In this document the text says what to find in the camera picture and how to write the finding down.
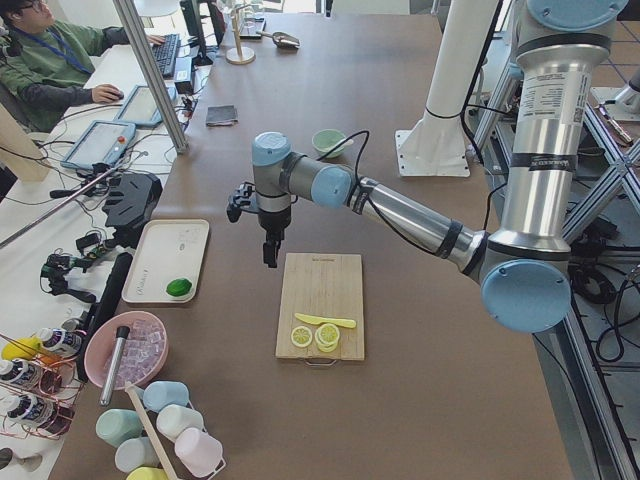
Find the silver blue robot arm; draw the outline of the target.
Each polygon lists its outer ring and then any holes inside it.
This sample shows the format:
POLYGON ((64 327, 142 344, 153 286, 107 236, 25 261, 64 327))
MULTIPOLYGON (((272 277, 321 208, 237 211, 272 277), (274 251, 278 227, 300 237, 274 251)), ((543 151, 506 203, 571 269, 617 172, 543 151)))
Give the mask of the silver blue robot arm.
POLYGON ((355 168, 292 151, 265 132, 252 143, 254 180, 246 210, 266 232, 264 262, 275 267, 294 198, 346 206, 383 222, 410 245, 454 263, 476 281, 502 325, 536 333, 571 306, 570 248, 562 235, 593 70, 609 55, 621 1, 520 1, 511 64, 523 75, 499 228, 474 231, 355 168))

